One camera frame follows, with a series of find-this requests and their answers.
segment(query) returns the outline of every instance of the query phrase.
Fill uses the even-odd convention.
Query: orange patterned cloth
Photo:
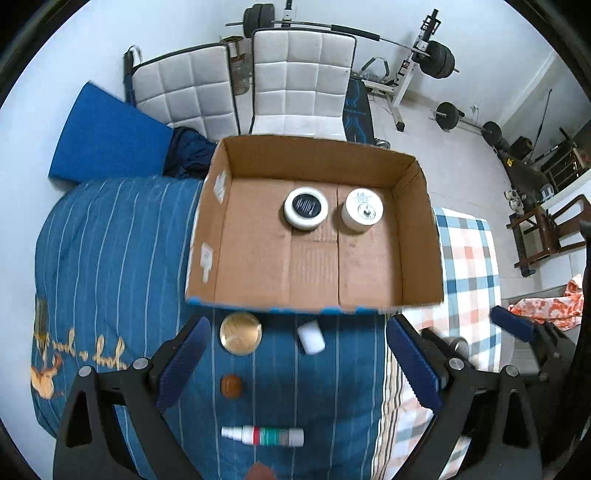
[[[509,305],[509,311],[538,323],[548,320],[565,332],[581,324],[583,300],[583,277],[576,275],[566,285],[564,297],[523,299]]]

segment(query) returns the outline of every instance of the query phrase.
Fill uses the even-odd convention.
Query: white padded chair
[[[169,127],[194,128],[212,142],[240,134],[224,44],[179,50],[134,67],[136,107]]]
[[[303,28],[264,28],[252,36],[252,134],[346,141],[343,106],[356,40]]]

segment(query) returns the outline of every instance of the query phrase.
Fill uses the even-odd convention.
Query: blue gripper pad
[[[534,339],[534,322],[519,317],[503,307],[491,308],[491,322],[522,342],[531,342]]]
[[[386,325],[386,341],[418,402],[437,414],[441,408],[439,377],[396,318],[390,318]]]
[[[178,401],[207,348],[210,336],[209,320],[201,317],[160,376],[156,400],[156,408],[160,411],[166,410]]]

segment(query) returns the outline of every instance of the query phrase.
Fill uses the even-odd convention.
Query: gold round tin
[[[224,318],[220,327],[223,347],[234,355],[249,355],[261,343],[261,322],[248,312],[234,312]]]

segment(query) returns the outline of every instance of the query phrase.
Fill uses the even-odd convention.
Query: wooden chair
[[[556,219],[562,214],[564,214],[577,202],[583,203],[582,211],[563,223],[556,223]],[[547,210],[544,210],[540,205],[538,205],[532,211],[526,213],[525,215],[515,218],[511,223],[507,224],[507,228],[511,228],[514,234],[516,235],[515,242],[518,246],[517,251],[519,254],[519,261],[515,264],[515,268],[528,268],[530,265],[539,262],[543,258],[549,257],[551,255],[561,254],[569,250],[574,250],[576,248],[584,247],[584,241],[577,242],[575,244],[565,245],[564,247],[560,245],[560,239],[562,237],[571,235],[572,233],[576,233],[580,230],[580,221],[583,219],[591,220],[591,204],[587,200],[587,197],[582,194],[577,195],[574,199],[568,202],[556,213],[551,214]],[[528,222],[532,224],[532,227],[528,228],[527,230],[525,230],[525,232],[521,233],[521,228],[519,227],[519,225],[523,222]],[[523,245],[523,242],[518,241],[517,235],[521,236],[522,238],[524,234],[530,233],[534,230],[540,231],[542,250],[528,257],[527,253],[525,252],[525,248],[519,248],[519,245]]]

